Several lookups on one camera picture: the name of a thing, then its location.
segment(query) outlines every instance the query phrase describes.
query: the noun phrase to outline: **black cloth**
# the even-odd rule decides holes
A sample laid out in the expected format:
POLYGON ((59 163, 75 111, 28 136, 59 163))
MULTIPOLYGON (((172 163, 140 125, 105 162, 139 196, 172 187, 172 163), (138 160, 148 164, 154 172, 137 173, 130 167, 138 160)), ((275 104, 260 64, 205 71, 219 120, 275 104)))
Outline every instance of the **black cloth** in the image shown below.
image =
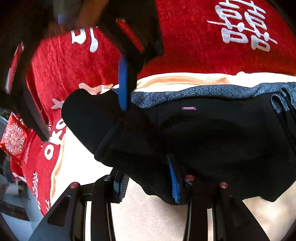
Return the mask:
POLYGON ((174 204, 166 153, 193 175, 227 182, 241 199, 275 201, 296 180, 295 111, 277 95, 197 96, 145 109, 132 104, 124 113, 113 91, 92 96, 77 90, 66 99, 62 117, 95 159, 167 203, 174 204), (85 115, 79 117, 81 110, 85 115))

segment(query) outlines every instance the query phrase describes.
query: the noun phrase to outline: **red pillow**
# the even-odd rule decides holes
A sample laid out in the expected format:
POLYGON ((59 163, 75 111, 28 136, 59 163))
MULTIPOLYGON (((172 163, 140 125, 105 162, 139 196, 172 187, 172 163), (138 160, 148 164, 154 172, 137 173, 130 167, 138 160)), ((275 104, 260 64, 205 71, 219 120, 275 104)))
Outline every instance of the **red pillow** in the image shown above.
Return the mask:
POLYGON ((29 133, 30 130, 11 113, 0 142, 0 148, 13 157, 19 165, 22 162, 29 133))

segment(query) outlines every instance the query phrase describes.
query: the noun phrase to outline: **black metal bracket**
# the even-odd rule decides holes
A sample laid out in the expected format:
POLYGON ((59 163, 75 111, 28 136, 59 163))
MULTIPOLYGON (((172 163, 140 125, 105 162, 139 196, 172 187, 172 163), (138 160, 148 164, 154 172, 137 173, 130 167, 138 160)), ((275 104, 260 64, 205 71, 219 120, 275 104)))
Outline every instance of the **black metal bracket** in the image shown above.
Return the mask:
MULTIPOLYGON (((44 38, 49 21, 57 20, 60 14, 65 15, 68 20, 75 19, 82 4, 83 1, 80 0, 18 1, 18 4, 9 8, 6 13, 9 17, 1 19, 0 22, 1 107, 18 113, 26 126, 34 129, 42 141, 49 138, 47 125, 27 89, 25 74, 35 50, 44 38), (8 70, 13 54, 21 42, 24 43, 25 49, 15 71, 12 90, 8 92, 5 89, 8 70)), ((109 0, 98 25, 126 58, 129 75, 128 92, 125 95, 128 98, 129 93, 136 88, 137 74, 143 65, 164 52, 154 0, 109 0), (118 18, 124 19, 140 40, 144 46, 143 52, 136 48, 119 27, 118 18)))
POLYGON ((207 209, 212 208, 214 241, 270 241, 242 200, 225 182, 201 180, 168 155, 178 183, 182 203, 187 203, 187 221, 183 241, 206 241, 207 209))
POLYGON ((29 241, 84 241, 86 202, 91 201, 91 239, 115 241, 111 203, 125 196, 129 177, 112 170, 95 183, 71 183, 51 207, 29 241))

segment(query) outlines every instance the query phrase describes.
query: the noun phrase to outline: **blue patterned fabric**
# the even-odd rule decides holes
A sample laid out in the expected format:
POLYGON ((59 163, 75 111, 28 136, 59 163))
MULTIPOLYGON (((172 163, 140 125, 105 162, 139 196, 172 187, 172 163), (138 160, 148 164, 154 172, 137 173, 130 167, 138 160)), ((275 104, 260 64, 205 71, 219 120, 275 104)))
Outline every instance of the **blue patterned fabric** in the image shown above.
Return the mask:
POLYGON ((276 112, 289 110, 285 98, 289 98, 296 109, 296 82, 291 83, 262 83, 248 88, 238 85, 203 85, 191 87, 181 91, 167 92, 132 92, 131 102, 140 108, 149 108, 167 101, 185 97, 219 97, 226 99, 245 99, 265 93, 274 93, 271 104, 276 112))

